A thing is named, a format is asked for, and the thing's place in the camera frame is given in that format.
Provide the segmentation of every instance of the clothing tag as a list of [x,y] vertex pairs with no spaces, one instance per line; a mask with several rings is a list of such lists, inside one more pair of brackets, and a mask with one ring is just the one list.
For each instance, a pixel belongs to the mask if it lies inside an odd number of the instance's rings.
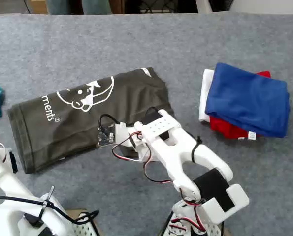
[[256,133],[252,131],[248,131],[248,139],[256,140]]
[[141,68],[141,69],[144,71],[145,74],[147,74],[149,77],[151,77],[151,74],[148,71],[148,69],[146,69],[146,68]]

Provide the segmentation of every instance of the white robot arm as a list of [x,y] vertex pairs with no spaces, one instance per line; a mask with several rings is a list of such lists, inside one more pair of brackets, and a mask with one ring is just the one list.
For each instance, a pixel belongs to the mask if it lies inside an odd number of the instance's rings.
[[[56,236],[75,236],[74,224],[86,223],[88,218],[73,220],[72,224],[72,219],[63,217],[62,214],[67,215],[59,202],[51,196],[52,191],[40,198],[34,196],[11,172],[8,161],[9,153],[0,143],[0,236],[36,236],[46,227]],[[48,207],[48,204],[56,207],[62,214]],[[23,217],[24,214],[39,219],[40,226],[30,224]]]
[[[231,168],[207,146],[198,143],[182,129],[180,123],[165,110],[159,110],[158,113],[158,118],[148,124],[136,122],[134,127],[129,128],[124,123],[116,124],[115,138],[116,143],[127,139],[121,145],[133,147],[138,152],[138,161],[159,160],[165,166],[174,187],[184,198],[174,205],[175,215],[196,222],[198,213],[201,223],[217,225],[248,205],[249,198],[242,187],[239,184],[228,185],[233,178]],[[165,140],[162,138],[164,133],[169,134]],[[152,156],[147,159],[149,151]],[[186,161],[210,170],[202,180],[198,178],[197,181],[203,184],[204,192],[201,192],[196,181],[190,180],[184,173],[182,164]],[[218,188],[219,184],[223,186],[224,192],[213,196],[213,188]],[[208,199],[204,199],[205,202],[202,203],[202,198],[206,197]]]

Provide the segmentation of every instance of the gray carpet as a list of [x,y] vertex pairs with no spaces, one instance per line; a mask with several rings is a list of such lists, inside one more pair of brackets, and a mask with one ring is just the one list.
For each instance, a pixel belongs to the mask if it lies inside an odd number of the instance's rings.
[[[198,122],[201,78],[222,61],[249,71],[270,70],[288,82],[291,116],[284,139],[228,141]],[[1,16],[0,85],[3,111],[12,104],[119,72],[152,66],[167,82],[185,129],[232,167],[233,183],[250,197],[226,221],[234,236],[293,235],[293,15]],[[16,150],[8,117],[0,139]],[[204,169],[185,165],[196,177]],[[165,177],[160,165],[151,175]],[[65,208],[99,208],[105,235],[155,236],[179,195],[149,182],[142,164],[115,159],[102,148],[19,179],[36,195],[53,184]]]

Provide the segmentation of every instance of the stack of folded clothes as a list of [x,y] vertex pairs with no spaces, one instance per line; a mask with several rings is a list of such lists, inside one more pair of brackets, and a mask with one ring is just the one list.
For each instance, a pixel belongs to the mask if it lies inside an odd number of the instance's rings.
[[285,81],[271,79],[269,71],[250,73],[218,63],[205,69],[202,79],[199,120],[226,138],[258,135],[285,137],[290,112]]

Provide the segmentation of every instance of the folded t-shirt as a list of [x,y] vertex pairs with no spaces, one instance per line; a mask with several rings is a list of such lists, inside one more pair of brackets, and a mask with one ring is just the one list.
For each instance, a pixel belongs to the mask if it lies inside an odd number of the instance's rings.
[[[270,71],[257,72],[258,75],[263,75],[266,77],[271,77]],[[228,139],[238,139],[242,137],[248,137],[248,132],[233,125],[226,120],[216,117],[210,117],[211,129],[223,133],[223,135]]]
[[102,114],[132,123],[152,106],[173,113],[165,83],[142,68],[14,105],[8,114],[23,169],[33,173],[96,148]]
[[205,113],[206,100],[213,81],[214,70],[205,69],[202,77],[200,105],[199,105],[199,121],[210,122],[210,116]]
[[290,112],[287,83],[218,63],[205,113],[257,134],[285,137]]

